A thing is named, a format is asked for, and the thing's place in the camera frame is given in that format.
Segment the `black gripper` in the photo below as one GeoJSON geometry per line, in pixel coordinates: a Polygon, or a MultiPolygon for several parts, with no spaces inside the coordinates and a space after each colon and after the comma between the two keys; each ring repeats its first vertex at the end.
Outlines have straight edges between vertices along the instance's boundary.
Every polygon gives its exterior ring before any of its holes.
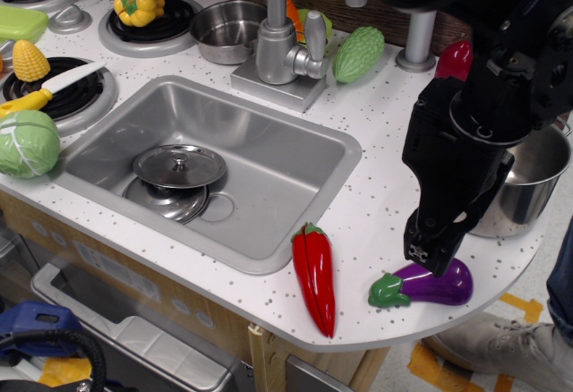
{"type": "Polygon", "coordinates": [[[414,172],[420,201],[406,222],[404,256],[432,261],[431,272],[443,277],[465,235],[482,219],[503,185],[514,156],[504,148],[471,139],[458,130],[450,104],[463,82],[434,79],[415,102],[403,162],[414,172]],[[458,217],[466,218],[458,222],[458,217]]]}

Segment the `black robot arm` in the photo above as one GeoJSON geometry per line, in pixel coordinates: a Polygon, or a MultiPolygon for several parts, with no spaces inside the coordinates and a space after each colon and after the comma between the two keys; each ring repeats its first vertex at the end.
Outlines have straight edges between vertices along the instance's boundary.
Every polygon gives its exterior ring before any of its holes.
{"type": "Polygon", "coordinates": [[[442,276],[513,164],[510,149],[572,108],[572,0],[382,0],[471,27],[464,81],[434,79],[415,102],[403,162],[420,185],[404,254],[442,276]]]}

